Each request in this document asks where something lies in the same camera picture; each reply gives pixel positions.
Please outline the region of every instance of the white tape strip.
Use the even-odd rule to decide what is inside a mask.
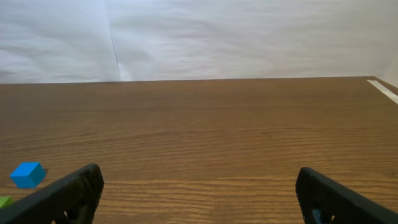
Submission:
[[[369,83],[374,85],[377,89],[379,89],[382,93],[384,93],[386,96],[388,96],[390,99],[392,99],[394,102],[398,104],[398,96],[391,92],[389,89],[387,89],[384,85],[380,84],[378,81],[374,80],[368,80]]]

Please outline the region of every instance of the wood grain surface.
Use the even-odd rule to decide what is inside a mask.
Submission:
[[[39,188],[95,162],[94,223],[303,223],[309,166],[398,211],[398,105],[367,78],[0,85],[0,195],[35,191],[20,162]]]

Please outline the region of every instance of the toy block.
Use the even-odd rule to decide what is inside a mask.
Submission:
[[[35,188],[44,176],[45,171],[39,162],[23,162],[10,175],[19,188]]]
[[[0,197],[0,208],[12,205],[14,201],[11,197]]]

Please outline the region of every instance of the table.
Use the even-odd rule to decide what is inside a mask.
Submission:
[[[366,79],[0,85],[0,195],[95,162],[94,223],[303,223],[309,166],[398,211],[398,105]]]

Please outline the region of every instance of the white sheet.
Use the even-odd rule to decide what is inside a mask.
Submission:
[[[381,76],[395,0],[113,0],[122,80]]]
[[[0,83],[120,81],[102,0],[1,0]]]

